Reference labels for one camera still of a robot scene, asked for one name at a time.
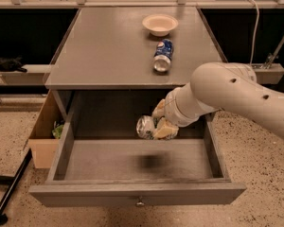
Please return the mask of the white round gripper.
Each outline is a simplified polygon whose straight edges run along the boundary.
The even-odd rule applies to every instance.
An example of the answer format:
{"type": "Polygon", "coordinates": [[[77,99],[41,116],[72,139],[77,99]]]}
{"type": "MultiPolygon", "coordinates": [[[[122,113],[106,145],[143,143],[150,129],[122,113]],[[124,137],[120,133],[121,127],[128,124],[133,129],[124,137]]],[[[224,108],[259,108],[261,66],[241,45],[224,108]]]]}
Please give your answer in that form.
{"type": "Polygon", "coordinates": [[[191,89],[177,87],[167,94],[165,100],[160,100],[151,116],[153,118],[162,117],[152,136],[155,139],[164,139],[175,137],[179,130],[178,127],[186,127],[196,122],[201,115],[200,107],[191,89]]]}

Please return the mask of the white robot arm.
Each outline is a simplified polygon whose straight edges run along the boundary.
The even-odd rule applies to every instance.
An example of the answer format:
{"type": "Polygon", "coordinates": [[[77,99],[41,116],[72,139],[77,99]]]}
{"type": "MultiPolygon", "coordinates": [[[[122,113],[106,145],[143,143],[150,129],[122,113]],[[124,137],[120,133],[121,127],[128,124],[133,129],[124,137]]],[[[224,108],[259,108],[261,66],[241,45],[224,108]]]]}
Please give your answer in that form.
{"type": "Polygon", "coordinates": [[[169,92],[152,115],[186,127],[217,110],[248,118],[284,139],[284,93],[258,84],[253,68],[242,63],[199,66],[190,82],[169,92]]]}

